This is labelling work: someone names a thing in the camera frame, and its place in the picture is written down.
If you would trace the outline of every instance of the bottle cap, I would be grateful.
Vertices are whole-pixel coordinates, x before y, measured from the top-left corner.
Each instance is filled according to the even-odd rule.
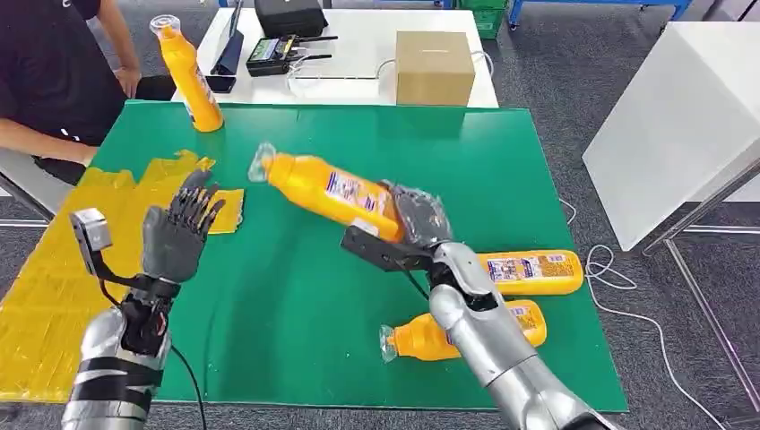
[[[385,363],[389,363],[399,356],[399,351],[395,345],[393,328],[387,325],[380,326],[380,353]]]
[[[179,18],[174,15],[159,15],[151,20],[151,31],[159,39],[172,39],[179,32]]]
[[[271,143],[261,143],[259,149],[256,150],[251,167],[248,169],[248,180],[251,182],[266,182],[267,174],[272,167],[272,162],[276,155],[277,150],[274,149]]]

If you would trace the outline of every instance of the green crate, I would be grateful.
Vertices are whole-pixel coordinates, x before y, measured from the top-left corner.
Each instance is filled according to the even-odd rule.
[[[504,20],[504,9],[480,9],[472,11],[475,26],[481,39],[496,39],[499,27]]]
[[[457,0],[457,9],[480,11],[482,9],[506,9],[507,0]]]

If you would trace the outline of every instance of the green tabletop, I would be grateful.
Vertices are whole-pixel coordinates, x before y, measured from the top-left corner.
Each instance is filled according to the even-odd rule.
[[[343,227],[289,203],[246,172],[262,141],[314,154],[372,180],[443,199],[476,252],[574,249],[531,116],[522,109],[225,106],[225,126],[197,133],[181,104],[127,105],[94,165],[139,179],[181,149],[217,160],[214,178],[245,188],[237,233],[209,239],[170,316],[175,344],[208,401],[316,406],[490,409],[461,359],[380,357],[380,324],[428,304],[398,273],[339,247]],[[532,297],[546,316],[539,353],[592,407],[626,410],[589,290]],[[193,400],[170,356],[161,400]]]

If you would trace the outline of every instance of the orange bottle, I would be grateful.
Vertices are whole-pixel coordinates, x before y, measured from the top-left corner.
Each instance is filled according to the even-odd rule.
[[[179,30],[179,19],[159,15],[151,20],[151,30],[159,37],[161,55],[177,90],[185,98],[185,108],[199,132],[213,132],[224,124],[221,109],[205,76],[198,68],[195,48]]]
[[[581,260],[572,251],[519,251],[478,254],[501,294],[570,294],[583,284]]]
[[[535,302],[513,300],[505,304],[517,318],[522,334],[532,346],[538,347],[546,341],[546,321]],[[415,357],[422,361],[446,360],[460,356],[459,350],[449,342],[446,332],[438,326],[430,313],[422,314],[395,329],[387,325],[381,326],[380,349],[385,363],[398,356]]]
[[[393,197],[384,187],[318,157],[284,154],[265,142],[256,151],[248,179],[266,181],[298,206],[345,226],[358,226],[388,242],[403,239]]]

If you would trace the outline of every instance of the yellow crumpled plastic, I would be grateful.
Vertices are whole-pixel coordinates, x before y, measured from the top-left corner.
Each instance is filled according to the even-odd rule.
[[[115,273],[132,276],[141,269],[142,225],[148,207],[167,207],[191,172],[214,164],[187,150],[177,155],[177,159],[152,160],[138,185],[128,171],[89,168],[66,197],[0,302],[0,400],[67,400],[84,330],[109,306],[98,281],[84,269],[68,214],[99,209],[115,244],[104,250],[104,258]],[[227,202],[210,233],[234,232],[241,220],[243,190],[220,190],[216,199]],[[107,287],[114,297],[126,291],[117,284]]]

